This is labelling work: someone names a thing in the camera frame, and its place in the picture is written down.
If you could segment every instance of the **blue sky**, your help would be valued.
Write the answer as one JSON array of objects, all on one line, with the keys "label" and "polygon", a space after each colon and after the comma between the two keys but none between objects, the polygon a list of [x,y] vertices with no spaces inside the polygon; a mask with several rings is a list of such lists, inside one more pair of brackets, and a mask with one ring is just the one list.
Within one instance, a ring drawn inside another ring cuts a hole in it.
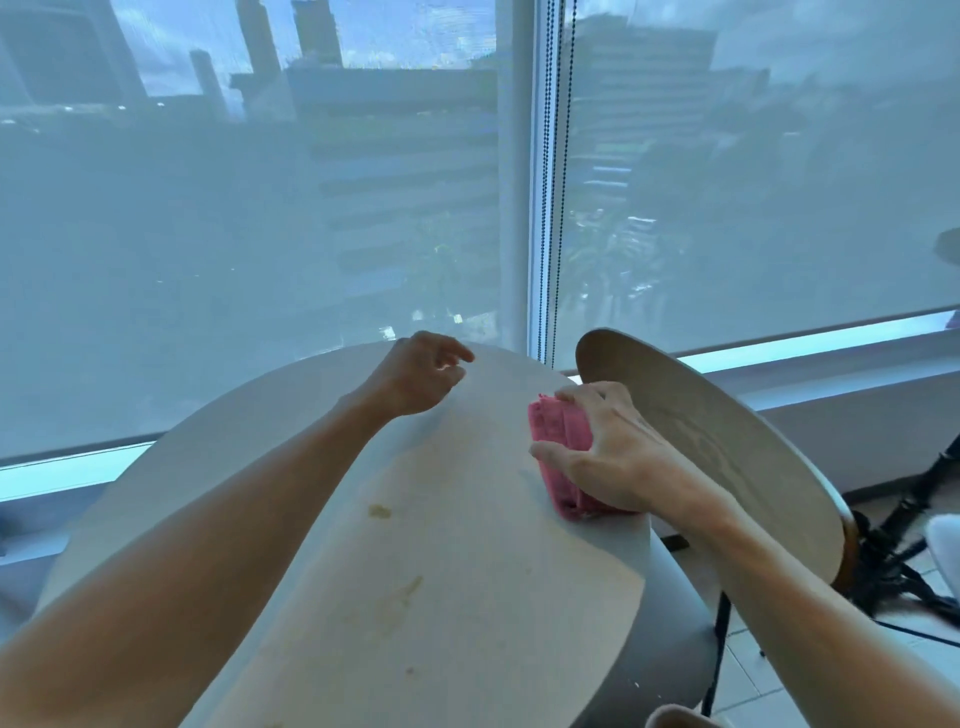
[{"label": "blue sky", "polygon": [[[148,90],[197,93],[187,53],[224,80],[249,69],[233,0],[113,0]],[[300,54],[287,0],[264,0],[282,59]],[[495,45],[495,0],[330,0],[348,65],[457,66]],[[572,7],[572,0],[567,0]],[[886,85],[960,69],[960,2],[925,0],[579,0],[578,16],[719,32],[714,66],[771,67],[775,80]]]}]

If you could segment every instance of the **person's right hand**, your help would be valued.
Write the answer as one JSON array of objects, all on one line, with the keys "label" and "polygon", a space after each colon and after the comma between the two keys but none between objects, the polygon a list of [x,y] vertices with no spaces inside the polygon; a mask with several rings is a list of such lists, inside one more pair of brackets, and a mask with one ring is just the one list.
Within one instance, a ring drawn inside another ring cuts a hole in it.
[{"label": "person's right hand", "polygon": [[619,382],[565,387],[556,396],[586,412],[593,447],[535,442],[530,454],[585,493],[625,511],[653,513],[678,529],[698,505],[729,498],[643,419]]}]

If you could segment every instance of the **chair leg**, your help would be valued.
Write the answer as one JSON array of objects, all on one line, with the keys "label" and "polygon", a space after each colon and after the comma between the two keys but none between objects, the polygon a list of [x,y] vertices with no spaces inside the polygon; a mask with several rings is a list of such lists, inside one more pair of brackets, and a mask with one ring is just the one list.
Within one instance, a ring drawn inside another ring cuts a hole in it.
[{"label": "chair leg", "polygon": [[720,593],[720,603],[717,605],[717,619],[713,624],[713,634],[717,638],[717,664],[713,669],[713,682],[704,695],[703,707],[700,712],[705,717],[710,717],[713,712],[713,700],[717,694],[717,683],[720,682],[720,665],[723,663],[724,650],[727,648],[727,632],[730,629],[731,614],[730,598],[725,592]]}]

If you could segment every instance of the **folded pink towel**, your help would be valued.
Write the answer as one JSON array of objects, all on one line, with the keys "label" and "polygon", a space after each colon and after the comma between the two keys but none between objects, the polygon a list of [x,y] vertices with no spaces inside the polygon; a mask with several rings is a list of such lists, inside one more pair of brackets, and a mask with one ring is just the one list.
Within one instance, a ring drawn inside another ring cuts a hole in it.
[{"label": "folded pink towel", "polygon": [[[579,450],[590,449],[593,445],[587,415],[576,404],[540,395],[539,400],[530,403],[527,416],[530,433],[536,441],[547,440]],[[560,471],[540,463],[540,472],[554,508],[568,521],[580,521],[603,513],[625,513],[588,496]]]}]

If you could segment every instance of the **window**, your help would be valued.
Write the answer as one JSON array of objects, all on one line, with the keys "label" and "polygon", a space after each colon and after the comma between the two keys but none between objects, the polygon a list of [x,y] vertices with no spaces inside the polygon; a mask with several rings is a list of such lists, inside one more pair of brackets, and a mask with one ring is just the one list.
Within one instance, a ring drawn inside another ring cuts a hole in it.
[{"label": "window", "polygon": [[532,39],[497,52],[523,8],[17,7],[0,8],[0,459],[148,438],[317,352],[418,328],[506,344],[523,321],[500,261],[525,259],[528,211],[501,199],[527,194],[529,138],[501,130],[529,113],[512,79]]},{"label": "window", "polygon": [[957,307],[957,27],[946,0],[566,2],[541,358]]}]

